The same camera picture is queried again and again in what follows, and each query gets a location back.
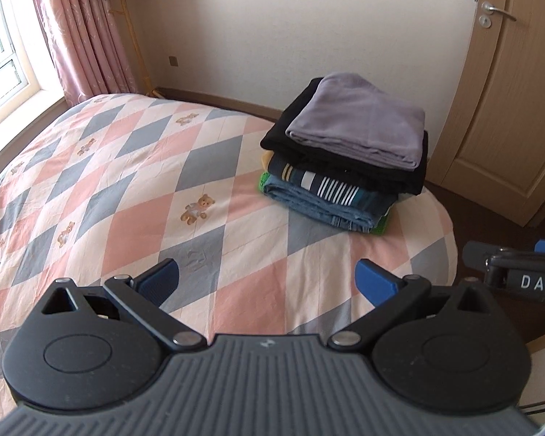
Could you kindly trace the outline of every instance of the window sill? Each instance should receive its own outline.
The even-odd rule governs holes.
[[[62,91],[39,90],[0,122],[0,152],[51,109],[66,102]]]

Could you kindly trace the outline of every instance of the bedspread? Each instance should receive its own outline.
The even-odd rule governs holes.
[[[353,284],[368,257],[401,276],[454,279],[446,210],[425,190],[396,204],[381,237],[348,233],[257,190],[271,123],[141,95],[73,107],[0,175],[0,359],[49,284],[99,285],[166,257],[180,282],[162,308],[217,332],[318,332],[372,309]],[[0,419],[14,403],[0,366]]]

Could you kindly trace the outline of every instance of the stack of folded clothes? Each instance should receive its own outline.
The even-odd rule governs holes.
[[[357,74],[315,78],[260,145],[260,190],[306,216],[383,234],[402,193],[422,192],[424,110]]]

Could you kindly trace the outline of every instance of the wooden floor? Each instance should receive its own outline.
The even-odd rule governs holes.
[[[539,239],[545,239],[545,220],[537,228],[521,227],[502,216],[487,210],[455,193],[427,183],[427,188],[438,198],[450,214],[454,224],[459,250],[457,279],[483,274],[465,267],[462,248],[468,241],[483,241],[519,250],[533,250]],[[496,296],[526,342],[545,334],[545,304]]]

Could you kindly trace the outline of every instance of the door handle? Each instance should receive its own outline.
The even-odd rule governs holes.
[[[481,5],[481,8],[483,9],[483,11],[487,14],[493,14],[495,11],[497,13],[500,13],[501,15],[503,16],[506,16],[507,18],[509,18],[509,20],[512,20],[512,21],[516,21],[517,18],[515,16],[513,16],[512,14],[510,14],[508,11],[506,11],[505,9],[501,9],[501,8],[497,8],[495,6],[492,5],[492,3],[488,2],[488,1],[485,1],[482,5]]]

